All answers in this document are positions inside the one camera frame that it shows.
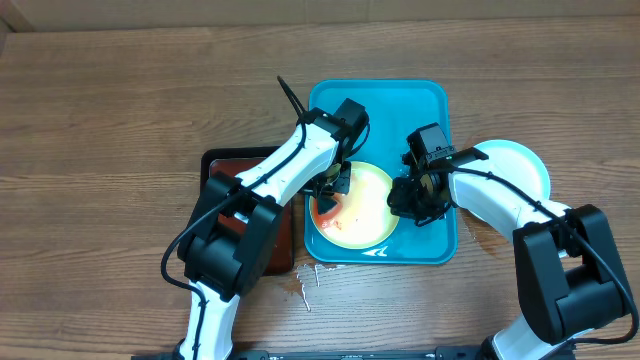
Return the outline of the green orange sponge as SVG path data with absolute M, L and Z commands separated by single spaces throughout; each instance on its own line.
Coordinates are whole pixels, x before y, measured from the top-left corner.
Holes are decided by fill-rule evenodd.
M 319 217 L 328 216 L 332 217 L 336 213 L 339 213 L 343 204 L 340 197 L 320 197 L 316 200 L 316 212 Z

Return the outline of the yellow-green plate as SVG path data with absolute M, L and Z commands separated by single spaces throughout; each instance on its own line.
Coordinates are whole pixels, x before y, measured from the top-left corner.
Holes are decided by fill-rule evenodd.
M 310 198 L 312 223 L 330 243 L 349 250 L 366 249 L 382 243 L 396 228 L 399 217 L 387 204 L 391 177 L 382 169 L 365 162 L 351 163 L 350 189 L 331 197 L 336 205 L 320 215 Z

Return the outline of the light blue plate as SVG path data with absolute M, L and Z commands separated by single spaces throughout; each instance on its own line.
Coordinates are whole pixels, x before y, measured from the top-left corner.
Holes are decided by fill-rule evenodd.
M 475 148 L 486 160 L 468 163 L 468 169 L 500 177 L 535 201 L 551 195 L 551 179 L 543 161 L 526 146 L 510 140 L 488 140 Z M 505 185 L 483 175 L 456 176 L 456 203 L 497 230 L 507 232 L 546 217 Z

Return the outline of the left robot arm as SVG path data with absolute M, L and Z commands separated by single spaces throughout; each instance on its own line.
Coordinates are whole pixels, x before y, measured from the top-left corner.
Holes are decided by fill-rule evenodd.
M 212 174 L 200 190 L 186 229 L 167 249 L 184 262 L 191 293 L 185 338 L 175 359 L 226 359 L 239 300 L 263 275 L 285 205 L 298 193 L 315 198 L 320 213 L 350 188 L 348 160 L 366 136 L 364 106 L 345 99 L 335 113 L 300 110 L 292 136 L 253 168 Z

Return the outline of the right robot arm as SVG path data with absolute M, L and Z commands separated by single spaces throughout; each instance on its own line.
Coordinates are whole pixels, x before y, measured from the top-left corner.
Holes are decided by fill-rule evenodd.
M 393 181 L 392 214 L 418 227 L 460 208 L 513 246 L 520 315 L 481 345 L 440 347 L 438 359 L 572 359 L 578 344 L 617 345 L 639 331 L 606 215 L 550 198 L 550 176 L 529 148 L 488 140 L 464 150 L 436 123 L 412 132 Z

